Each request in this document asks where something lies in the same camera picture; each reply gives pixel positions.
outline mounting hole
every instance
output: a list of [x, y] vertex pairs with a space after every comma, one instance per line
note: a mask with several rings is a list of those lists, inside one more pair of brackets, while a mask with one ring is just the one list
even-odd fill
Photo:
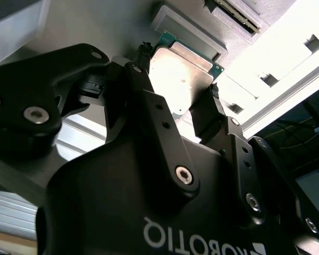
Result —
[[255, 196], [253, 196], [250, 193], [246, 194], [246, 200], [247, 203], [249, 204], [249, 206], [254, 210], [254, 211], [260, 211], [260, 204], [257, 201], [257, 199], [255, 198]]
[[251, 168], [250, 163], [249, 163], [248, 161], [245, 161], [245, 160], [244, 160], [244, 163], [245, 163], [245, 165], [246, 165], [248, 168]]
[[155, 104], [156, 108], [159, 109], [159, 110], [162, 110], [163, 109], [163, 106], [161, 104]]
[[225, 149], [221, 149], [219, 153], [221, 154], [221, 156], [225, 156]]
[[178, 179], [183, 182], [185, 185], [189, 185], [192, 183], [192, 174], [191, 172], [185, 168], [184, 166], [178, 166], [176, 168], [176, 176]]
[[235, 126], [239, 126], [240, 125], [240, 123], [237, 120], [235, 120], [234, 118], [232, 118], [231, 120], [232, 120], [232, 122], [234, 123]]
[[314, 233], [317, 234], [318, 233], [318, 228], [316, 227], [316, 225], [311, 221], [310, 218], [306, 218], [305, 219], [307, 226], [309, 227], [309, 229]]
[[136, 71], [136, 72], [139, 72], [139, 73], [141, 73], [142, 72], [142, 70], [140, 69], [140, 68], [138, 68], [137, 66], [133, 66], [133, 69]]
[[35, 118], [41, 118], [43, 116], [43, 114], [40, 111], [38, 111], [38, 110], [33, 110], [31, 112], [31, 116], [35, 117]]
[[168, 122], [165, 122], [165, 121], [162, 122], [162, 126], [163, 126], [164, 128], [166, 128], [166, 129], [169, 129], [169, 128], [170, 128], [169, 123], [168, 123]]

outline silver metal plate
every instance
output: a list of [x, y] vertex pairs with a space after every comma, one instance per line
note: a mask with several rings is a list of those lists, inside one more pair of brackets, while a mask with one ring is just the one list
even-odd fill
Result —
[[165, 97], [172, 113], [182, 115], [212, 82], [213, 77], [196, 64], [165, 47], [150, 62], [155, 93]]
[[195, 52], [192, 52], [190, 49], [188, 49], [186, 46], [182, 45], [178, 41], [174, 42], [170, 49], [186, 58], [188, 61], [194, 63], [206, 72], [208, 72], [213, 67], [213, 64], [211, 62], [208, 62], [204, 58], [197, 55]]

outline green circuit board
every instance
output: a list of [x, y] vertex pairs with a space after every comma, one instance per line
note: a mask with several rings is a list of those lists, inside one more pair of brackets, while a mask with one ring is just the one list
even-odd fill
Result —
[[223, 72], [223, 70], [224, 70], [223, 67], [221, 67], [220, 65], [214, 63], [211, 59], [207, 58], [206, 56], [204, 56], [200, 52], [194, 50], [189, 45], [187, 45], [184, 41], [181, 41], [180, 39], [176, 38], [174, 35], [170, 34], [168, 31], [164, 31], [163, 34], [161, 35], [157, 45], [154, 47], [153, 55], [155, 54], [155, 51], [156, 51], [156, 49], [158, 47], [164, 46], [164, 47], [170, 48], [174, 44], [174, 42], [179, 42], [180, 44], [184, 45], [189, 50], [191, 50], [192, 52], [197, 54], [198, 56], [200, 56], [203, 59], [205, 59], [208, 62], [210, 62], [213, 66], [209, 70], [209, 74], [211, 76], [213, 76], [214, 80]]

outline robotiq logo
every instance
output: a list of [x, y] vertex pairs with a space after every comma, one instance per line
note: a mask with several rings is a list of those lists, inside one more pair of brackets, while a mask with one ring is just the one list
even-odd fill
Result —
[[[265, 246], [262, 243], [253, 243], [255, 251], [247, 251], [237, 246], [231, 246], [228, 243], [221, 244], [216, 240], [206, 241], [200, 235], [192, 235], [189, 239], [188, 247], [185, 246], [185, 236], [182, 230], [179, 230], [178, 235], [180, 245], [179, 247], [174, 247], [173, 229], [171, 227], [168, 227], [167, 231], [165, 231], [160, 224], [152, 222], [149, 218], [145, 217], [144, 220], [147, 224], [144, 227], [143, 236], [147, 244], [152, 248], [166, 247], [173, 254], [182, 255], [266, 255]], [[203, 250], [199, 249], [199, 251], [196, 251], [197, 246], [203, 247]]]

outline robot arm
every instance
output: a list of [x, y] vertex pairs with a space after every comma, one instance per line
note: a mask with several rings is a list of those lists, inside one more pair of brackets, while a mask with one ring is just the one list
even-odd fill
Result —
[[[319, 254], [319, 212], [211, 85], [181, 137], [141, 60], [75, 45], [0, 66], [0, 185], [39, 207], [39, 254]], [[107, 143], [65, 162], [62, 119], [105, 107]]]

